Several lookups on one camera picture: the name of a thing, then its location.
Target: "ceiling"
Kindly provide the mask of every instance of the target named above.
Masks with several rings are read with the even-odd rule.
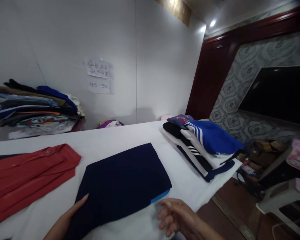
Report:
[[[265,13],[293,0],[185,0],[193,14],[207,24],[211,34],[251,17]]]

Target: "white tablecloth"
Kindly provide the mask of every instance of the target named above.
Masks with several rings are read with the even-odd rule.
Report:
[[[232,169],[206,183],[176,146],[160,132],[164,122],[0,142],[0,155],[29,153],[68,143],[82,156],[73,178],[0,223],[0,240],[8,237],[13,237],[13,240],[43,239],[55,221],[74,204],[87,165],[149,142],[172,183],[166,197],[180,198],[197,211],[231,178],[241,163],[235,160]],[[151,204],[126,218],[94,229],[85,239],[165,239],[165,233],[158,229],[158,211],[157,203]]]

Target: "clothing pile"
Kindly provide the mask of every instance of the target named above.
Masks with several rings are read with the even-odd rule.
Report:
[[[68,144],[0,156],[0,222],[75,176],[80,159]]]
[[[96,127],[96,129],[119,127],[119,126],[124,126],[124,124],[115,118],[110,118],[110,119],[107,119],[107,120],[99,123],[98,126]]]
[[[34,89],[13,79],[4,85],[0,86],[0,127],[21,129],[9,138],[68,132],[85,116],[80,101],[70,94],[48,86]]]
[[[183,114],[168,118],[167,121],[163,124],[162,132],[177,145],[207,182],[232,168],[233,158],[244,147],[212,122],[195,121]]]

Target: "floor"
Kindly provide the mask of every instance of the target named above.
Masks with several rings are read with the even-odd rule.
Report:
[[[237,221],[242,222],[252,232],[252,236],[248,239],[274,240],[271,228],[280,223],[280,220],[274,215],[261,214],[255,207],[258,199],[250,195],[243,186],[238,185],[236,179],[231,178],[218,190],[215,197],[227,206]],[[238,225],[235,227],[212,199],[199,209],[198,215],[226,240],[247,239],[237,229],[240,227]],[[300,239],[286,226],[276,227],[274,234],[276,240]]]

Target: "television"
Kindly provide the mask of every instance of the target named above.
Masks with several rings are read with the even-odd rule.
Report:
[[[238,110],[300,124],[300,66],[261,68]]]

